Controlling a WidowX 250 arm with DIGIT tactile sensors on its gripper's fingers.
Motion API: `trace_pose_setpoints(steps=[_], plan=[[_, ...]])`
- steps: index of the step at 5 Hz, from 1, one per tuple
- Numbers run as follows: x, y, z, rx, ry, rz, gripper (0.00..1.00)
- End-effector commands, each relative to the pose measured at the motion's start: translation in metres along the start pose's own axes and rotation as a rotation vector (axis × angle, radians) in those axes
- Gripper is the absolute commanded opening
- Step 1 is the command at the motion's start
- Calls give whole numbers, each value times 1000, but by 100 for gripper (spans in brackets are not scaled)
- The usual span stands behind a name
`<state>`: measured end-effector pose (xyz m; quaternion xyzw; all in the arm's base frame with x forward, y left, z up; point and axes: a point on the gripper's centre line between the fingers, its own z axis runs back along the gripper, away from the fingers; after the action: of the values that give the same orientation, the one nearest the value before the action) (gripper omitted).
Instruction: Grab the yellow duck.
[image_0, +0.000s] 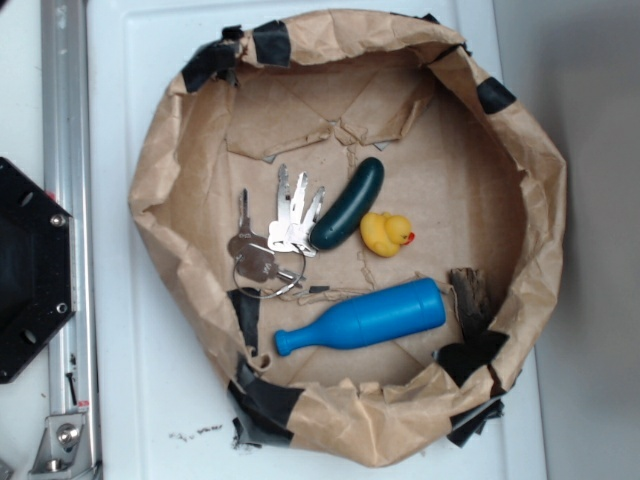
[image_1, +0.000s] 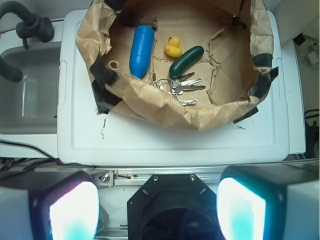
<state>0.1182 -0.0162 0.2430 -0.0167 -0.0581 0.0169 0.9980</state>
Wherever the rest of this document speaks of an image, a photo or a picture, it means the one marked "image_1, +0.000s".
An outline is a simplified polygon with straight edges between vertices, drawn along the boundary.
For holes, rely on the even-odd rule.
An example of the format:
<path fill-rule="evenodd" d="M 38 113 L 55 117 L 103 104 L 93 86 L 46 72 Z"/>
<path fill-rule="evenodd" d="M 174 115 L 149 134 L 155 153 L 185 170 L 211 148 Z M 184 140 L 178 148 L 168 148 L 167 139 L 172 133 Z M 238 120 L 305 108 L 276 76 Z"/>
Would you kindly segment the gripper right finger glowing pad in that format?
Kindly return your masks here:
<path fill-rule="evenodd" d="M 217 187 L 216 210 L 227 240 L 318 240 L 317 164 L 230 165 Z"/>

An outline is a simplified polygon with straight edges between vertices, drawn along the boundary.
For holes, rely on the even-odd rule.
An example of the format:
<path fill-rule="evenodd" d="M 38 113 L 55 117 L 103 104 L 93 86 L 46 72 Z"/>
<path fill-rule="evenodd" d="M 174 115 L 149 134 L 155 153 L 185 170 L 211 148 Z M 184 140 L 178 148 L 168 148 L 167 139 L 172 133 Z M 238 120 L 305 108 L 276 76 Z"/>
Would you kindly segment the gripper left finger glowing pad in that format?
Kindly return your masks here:
<path fill-rule="evenodd" d="M 99 191 L 80 171 L 4 171 L 0 174 L 2 240 L 93 240 Z"/>

